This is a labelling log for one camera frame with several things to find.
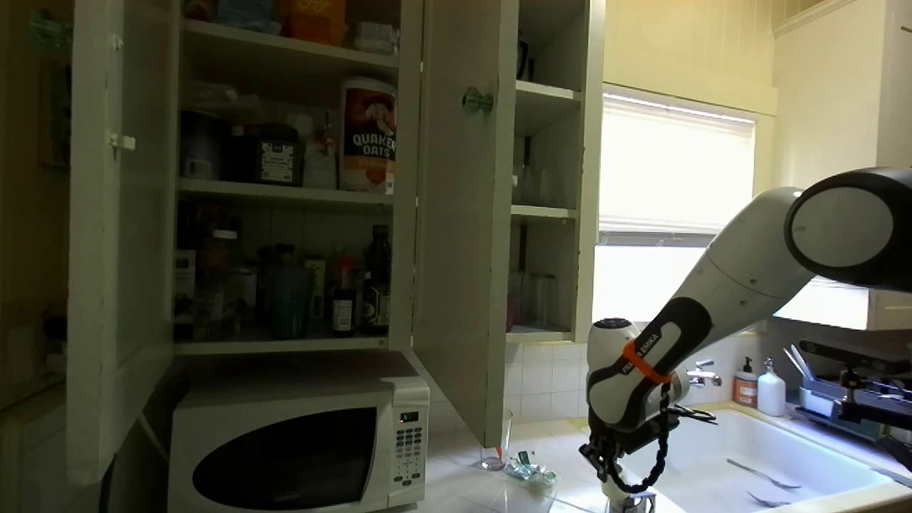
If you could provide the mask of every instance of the cabinet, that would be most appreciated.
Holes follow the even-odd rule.
[[[828,0],[777,31],[780,182],[804,189],[836,170],[912,166],[908,25],[904,0]],[[868,291],[861,328],[912,328],[912,296]]]
[[[176,355],[408,351],[484,444],[501,440],[504,348],[580,340],[595,237],[602,2],[347,0],[400,29],[371,53],[181,21],[179,0],[79,0],[73,36],[69,469],[96,481]],[[536,72],[515,76],[519,41]],[[394,193],[184,179],[184,80],[337,103],[345,76],[397,83]],[[515,206],[514,166],[546,167]],[[241,212],[257,243],[307,250],[394,234],[387,337],[172,337],[181,200]],[[552,273],[546,331],[508,331],[514,271]]]

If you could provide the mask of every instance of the cabinet handle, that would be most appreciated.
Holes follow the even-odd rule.
[[[462,112],[464,113],[491,113],[492,112],[492,93],[481,93],[479,89],[464,89]]]

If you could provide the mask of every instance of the faucet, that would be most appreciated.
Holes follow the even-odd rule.
[[[716,365],[712,360],[693,361],[693,368],[687,368],[687,381],[720,387],[720,377],[716,370],[710,370],[712,365]]]

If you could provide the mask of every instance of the sink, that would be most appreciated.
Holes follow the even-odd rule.
[[[890,481],[868,465],[841,457],[749,411],[712,414],[716,424],[685,420],[669,434],[669,454],[656,491],[680,509],[767,509],[773,505],[800,505]],[[797,481],[800,487],[774,487],[770,478],[736,468],[730,458],[767,475]],[[620,458],[625,469],[633,475],[646,475],[653,462],[656,441]]]

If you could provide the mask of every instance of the microwave control panel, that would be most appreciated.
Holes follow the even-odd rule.
[[[397,411],[397,468],[394,481],[400,487],[424,485],[424,450],[428,450],[428,407]]]

